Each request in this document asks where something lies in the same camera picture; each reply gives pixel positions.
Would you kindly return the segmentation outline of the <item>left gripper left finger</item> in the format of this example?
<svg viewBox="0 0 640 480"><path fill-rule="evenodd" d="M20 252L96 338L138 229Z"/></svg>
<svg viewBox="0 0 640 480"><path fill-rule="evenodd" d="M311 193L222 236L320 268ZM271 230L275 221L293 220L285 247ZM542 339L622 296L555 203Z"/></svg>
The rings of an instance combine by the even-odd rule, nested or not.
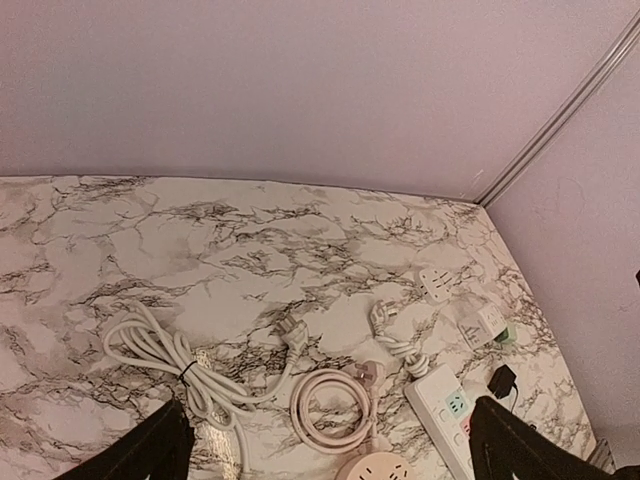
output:
<svg viewBox="0 0 640 480"><path fill-rule="evenodd" d="M171 399L106 450L56 480L188 478L194 428L183 404Z"/></svg>

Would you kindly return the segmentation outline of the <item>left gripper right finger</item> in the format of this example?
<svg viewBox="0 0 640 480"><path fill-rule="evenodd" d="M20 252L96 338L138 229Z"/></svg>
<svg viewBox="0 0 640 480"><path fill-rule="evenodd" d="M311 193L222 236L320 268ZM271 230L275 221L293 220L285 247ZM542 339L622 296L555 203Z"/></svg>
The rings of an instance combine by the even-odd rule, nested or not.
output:
<svg viewBox="0 0 640 480"><path fill-rule="evenodd" d="M494 399L477 399L469 446L477 479L611 479L559 448Z"/></svg>

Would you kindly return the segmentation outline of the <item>black charger plug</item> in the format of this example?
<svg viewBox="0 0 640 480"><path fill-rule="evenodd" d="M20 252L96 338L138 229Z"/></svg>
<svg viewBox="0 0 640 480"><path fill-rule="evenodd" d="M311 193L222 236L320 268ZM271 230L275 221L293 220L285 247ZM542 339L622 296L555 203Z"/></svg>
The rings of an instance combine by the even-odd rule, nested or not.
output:
<svg viewBox="0 0 640 480"><path fill-rule="evenodd" d="M516 388L516 379L516 373L508 365L502 365L494 371L488 389L496 399L506 398Z"/></svg>

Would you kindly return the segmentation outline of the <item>long white power strip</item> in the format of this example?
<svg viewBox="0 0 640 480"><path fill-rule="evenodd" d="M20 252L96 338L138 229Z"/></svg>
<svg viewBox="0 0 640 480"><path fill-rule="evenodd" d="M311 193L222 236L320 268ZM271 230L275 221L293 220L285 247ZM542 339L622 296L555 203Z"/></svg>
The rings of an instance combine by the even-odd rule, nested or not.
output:
<svg viewBox="0 0 640 480"><path fill-rule="evenodd" d="M424 430L455 479L475 478L469 437L474 407L448 365L440 365L404 388Z"/></svg>

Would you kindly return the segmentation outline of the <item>green usb adapter plug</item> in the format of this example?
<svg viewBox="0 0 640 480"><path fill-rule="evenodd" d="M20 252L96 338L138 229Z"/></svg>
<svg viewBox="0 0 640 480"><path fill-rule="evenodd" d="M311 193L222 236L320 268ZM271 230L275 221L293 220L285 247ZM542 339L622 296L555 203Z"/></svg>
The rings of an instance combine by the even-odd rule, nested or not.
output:
<svg viewBox="0 0 640 480"><path fill-rule="evenodd" d="M506 328L494 338L494 341L501 345L513 344L517 340L516 327L512 322L506 324Z"/></svg>

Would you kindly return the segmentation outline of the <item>white cube socket adapter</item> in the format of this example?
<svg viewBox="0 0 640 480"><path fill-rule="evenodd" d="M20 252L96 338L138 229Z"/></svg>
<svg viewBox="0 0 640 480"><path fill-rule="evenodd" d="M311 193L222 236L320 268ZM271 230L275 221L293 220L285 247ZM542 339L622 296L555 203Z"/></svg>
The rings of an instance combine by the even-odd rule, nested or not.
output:
<svg viewBox="0 0 640 480"><path fill-rule="evenodd" d="M506 320L495 304L486 304L458 320L457 326L471 349L494 341L507 329Z"/></svg>

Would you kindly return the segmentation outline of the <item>round pink socket base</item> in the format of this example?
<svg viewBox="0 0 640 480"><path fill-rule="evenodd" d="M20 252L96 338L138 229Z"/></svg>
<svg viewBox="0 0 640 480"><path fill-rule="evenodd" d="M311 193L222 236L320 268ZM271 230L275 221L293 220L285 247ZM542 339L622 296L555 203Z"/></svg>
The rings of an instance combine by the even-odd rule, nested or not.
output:
<svg viewBox="0 0 640 480"><path fill-rule="evenodd" d="M414 468L402 456L375 452L355 457L338 471L335 480L417 480Z"/></svg>

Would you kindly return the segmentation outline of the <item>white adapter plug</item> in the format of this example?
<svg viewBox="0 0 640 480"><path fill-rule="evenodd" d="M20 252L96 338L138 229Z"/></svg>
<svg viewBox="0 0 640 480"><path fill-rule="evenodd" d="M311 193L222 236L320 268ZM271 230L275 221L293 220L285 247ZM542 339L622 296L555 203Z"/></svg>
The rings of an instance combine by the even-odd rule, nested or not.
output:
<svg viewBox="0 0 640 480"><path fill-rule="evenodd" d="M441 268L425 267L416 274L420 292L436 303L449 300L460 286L454 275Z"/></svg>

